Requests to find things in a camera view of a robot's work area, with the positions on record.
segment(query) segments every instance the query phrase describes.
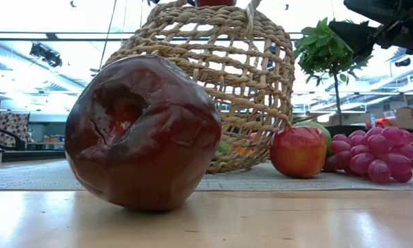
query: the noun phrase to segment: large red apple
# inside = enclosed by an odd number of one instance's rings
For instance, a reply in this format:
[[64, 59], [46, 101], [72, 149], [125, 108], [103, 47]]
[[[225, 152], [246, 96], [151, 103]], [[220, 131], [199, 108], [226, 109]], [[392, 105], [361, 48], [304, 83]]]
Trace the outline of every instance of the large red apple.
[[206, 92], [154, 55], [108, 65], [79, 96], [66, 123], [67, 159], [94, 195], [139, 210], [181, 206], [221, 136]]
[[195, 0], [196, 7], [203, 6], [235, 6], [237, 0]]
[[270, 158], [280, 173], [311, 178], [324, 166], [326, 138], [315, 127], [292, 127], [274, 134]]

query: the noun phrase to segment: table surface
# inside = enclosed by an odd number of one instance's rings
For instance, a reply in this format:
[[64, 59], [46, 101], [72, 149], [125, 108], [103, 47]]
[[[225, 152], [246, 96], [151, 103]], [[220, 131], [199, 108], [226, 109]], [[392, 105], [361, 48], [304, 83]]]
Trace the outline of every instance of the table surface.
[[150, 214], [84, 191], [0, 191], [8, 247], [413, 248], [413, 192], [195, 192]]

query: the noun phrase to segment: gray mat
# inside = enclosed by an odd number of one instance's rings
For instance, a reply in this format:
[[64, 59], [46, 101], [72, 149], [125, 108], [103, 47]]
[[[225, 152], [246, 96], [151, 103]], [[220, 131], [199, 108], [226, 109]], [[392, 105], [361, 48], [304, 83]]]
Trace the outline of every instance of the gray mat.
[[[82, 190], [67, 161], [42, 165], [0, 169], [0, 189]], [[294, 179], [281, 175], [270, 163], [250, 170], [225, 174], [207, 174], [197, 190], [281, 191], [323, 189], [413, 190], [409, 183], [376, 184], [345, 174], [320, 173], [311, 179]]]

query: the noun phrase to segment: grape bunch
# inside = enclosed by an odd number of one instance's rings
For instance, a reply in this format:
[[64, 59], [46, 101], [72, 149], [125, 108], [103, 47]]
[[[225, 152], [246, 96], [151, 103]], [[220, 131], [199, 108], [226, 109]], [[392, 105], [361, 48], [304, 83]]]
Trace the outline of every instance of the grape bunch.
[[343, 169], [347, 174], [388, 183], [390, 178], [406, 183], [413, 177], [413, 136], [397, 127], [372, 128], [349, 137], [337, 134], [330, 146], [333, 155], [326, 159], [324, 170]]

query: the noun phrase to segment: woven basket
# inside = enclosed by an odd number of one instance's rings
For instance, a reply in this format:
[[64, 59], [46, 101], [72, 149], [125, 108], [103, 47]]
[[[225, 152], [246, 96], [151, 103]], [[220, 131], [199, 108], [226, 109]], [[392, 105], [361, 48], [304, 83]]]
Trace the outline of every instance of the woven basket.
[[[292, 43], [283, 27], [255, 10], [260, 1], [252, 0], [245, 10], [183, 7], [187, 0], [158, 4], [146, 24], [106, 62], [157, 54], [205, 89], [220, 112], [222, 141], [231, 148], [228, 153], [215, 153], [208, 173], [248, 169], [264, 162], [273, 132], [292, 121]], [[208, 42], [199, 42], [202, 37], [208, 37]], [[263, 51], [255, 41], [264, 43]], [[236, 48], [237, 43], [245, 49]]]

